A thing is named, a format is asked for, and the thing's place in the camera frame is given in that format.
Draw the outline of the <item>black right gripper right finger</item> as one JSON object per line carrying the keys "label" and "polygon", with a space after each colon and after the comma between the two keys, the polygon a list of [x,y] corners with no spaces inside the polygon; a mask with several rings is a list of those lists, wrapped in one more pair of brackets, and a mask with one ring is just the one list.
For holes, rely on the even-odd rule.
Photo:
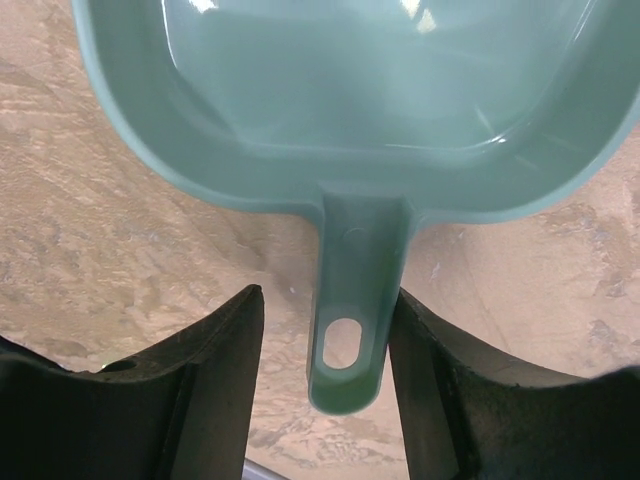
{"label": "black right gripper right finger", "polygon": [[635,479],[639,370],[585,379],[507,354],[401,293],[389,340],[413,479]]}

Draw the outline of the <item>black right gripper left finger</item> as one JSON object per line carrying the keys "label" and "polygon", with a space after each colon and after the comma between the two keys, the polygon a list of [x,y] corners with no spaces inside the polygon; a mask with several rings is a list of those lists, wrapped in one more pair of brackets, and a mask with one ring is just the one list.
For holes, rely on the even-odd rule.
{"label": "black right gripper left finger", "polygon": [[238,479],[264,327],[250,285],[96,373],[1,343],[5,479]]}

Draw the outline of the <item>green plastic dustpan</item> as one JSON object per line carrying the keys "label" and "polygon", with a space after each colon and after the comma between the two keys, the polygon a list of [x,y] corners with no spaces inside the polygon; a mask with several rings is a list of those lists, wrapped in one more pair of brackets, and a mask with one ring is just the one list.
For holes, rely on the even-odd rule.
{"label": "green plastic dustpan", "polygon": [[308,395],[377,396],[407,250],[534,214],[639,120],[635,1],[76,1],[96,97],[178,189],[319,233]]}

